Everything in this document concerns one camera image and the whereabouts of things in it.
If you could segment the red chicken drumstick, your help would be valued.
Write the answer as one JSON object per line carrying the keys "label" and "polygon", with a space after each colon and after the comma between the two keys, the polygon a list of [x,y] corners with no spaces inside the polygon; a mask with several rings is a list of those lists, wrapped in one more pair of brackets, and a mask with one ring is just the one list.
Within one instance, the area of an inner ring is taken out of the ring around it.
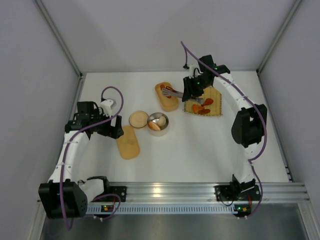
{"label": "red chicken drumstick", "polygon": [[207,98],[207,99],[203,102],[202,106],[203,106],[203,107],[204,107],[204,106],[209,106],[209,105],[211,105],[213,102],[214,102],[213,99]]}

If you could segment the metal food tongs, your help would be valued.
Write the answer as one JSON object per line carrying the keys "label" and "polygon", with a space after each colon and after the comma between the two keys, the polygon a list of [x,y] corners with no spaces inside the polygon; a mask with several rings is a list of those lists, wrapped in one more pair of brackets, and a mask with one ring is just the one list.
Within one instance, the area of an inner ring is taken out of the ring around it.
{"label": "metal food tongs", "polygon": [[204,99],[203,98],[187,95],[187,94],[184,94],[183,92],[176,91],[176,90],[175,90],[175,92],[172,92],[172,91],[167,90],[165,88],[165,86],[166,85],[161,84],[160,85],[160,90],[162,92],[162,95],[165,96],[166,98],[177,97],[177,98],[180,98],[182,100],[182,102],[193,101],[193,102],[196,102],[198,104],[203,104],[204,103]]}

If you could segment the red meat slice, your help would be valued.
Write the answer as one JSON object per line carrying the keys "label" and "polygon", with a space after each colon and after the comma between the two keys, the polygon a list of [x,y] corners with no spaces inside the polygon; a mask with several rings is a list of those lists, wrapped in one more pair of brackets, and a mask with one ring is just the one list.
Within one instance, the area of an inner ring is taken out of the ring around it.
{"label": "red meat slice", "polygon": [[209,114],[210,112],[211,112],[211,110],[210,109],[206,109],[206,108],[200,109],[198,111],[198,113],[201,114],[201,115],[206,115],[206,114]]}

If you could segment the sesame bread bun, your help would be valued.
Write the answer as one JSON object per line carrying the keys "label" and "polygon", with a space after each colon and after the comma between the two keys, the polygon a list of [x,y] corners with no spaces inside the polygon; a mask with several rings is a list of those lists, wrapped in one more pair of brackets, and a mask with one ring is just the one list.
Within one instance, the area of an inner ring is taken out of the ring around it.
{"label": "sesame bread bun", "polygon": [[161,127],[157,123],[155,123],[153,121],[150,121],[148,123],[148,127],[153,131],[160,131],[161,130]]}

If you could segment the white steamed bun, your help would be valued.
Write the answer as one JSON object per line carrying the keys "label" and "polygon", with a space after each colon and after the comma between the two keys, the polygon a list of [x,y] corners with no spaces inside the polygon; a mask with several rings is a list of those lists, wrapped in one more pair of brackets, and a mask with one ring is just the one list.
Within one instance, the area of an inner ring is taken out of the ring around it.
{"label": "white steamed bun", "polygon": [[162,115],[162,116],[158,119],[157,124],[158,124],[159,127],[162,127],[162,126],[164,126],[164,125],[166,124],[166,122],[167,122],[166,117],[165,117],[164,115]]}

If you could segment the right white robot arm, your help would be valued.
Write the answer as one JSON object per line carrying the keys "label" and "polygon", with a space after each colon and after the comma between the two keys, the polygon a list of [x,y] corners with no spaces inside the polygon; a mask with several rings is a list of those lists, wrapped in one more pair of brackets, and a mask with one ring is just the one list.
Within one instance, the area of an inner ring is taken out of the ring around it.
{"label": "right white robot arm", "polygon": [[197,100],[205,89],[213,87],[222,94],[234,112],[231,136],[243,152],[235,161],[229,192],[223,196],[236,198],[253,190],[259,179],[253,163],[266,148],[268,111],[264,104],[255,104],[245,95],[232,79],[226,65],[215,64],[211,55],[205,55],[197,62],[198,66],[187,63],[183,66],[188,76],[183,78],[182,101]]}

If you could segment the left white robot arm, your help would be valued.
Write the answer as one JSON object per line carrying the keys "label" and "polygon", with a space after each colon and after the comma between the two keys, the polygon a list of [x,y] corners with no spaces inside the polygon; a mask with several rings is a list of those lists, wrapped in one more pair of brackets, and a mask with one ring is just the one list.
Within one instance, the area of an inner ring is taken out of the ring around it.
{"label": "left white robot arm", "polygon": [[64,127],[64,143],[48,182],[40,184],[38,194],[49,219],[84,217],[88,203],[111,198],[112,187],[106,176],[79,179],[80,161],[91,136],[97,133],[117,140],[124,135],[122,117],[113,116],[116,101],[79,101],[77,112]]}

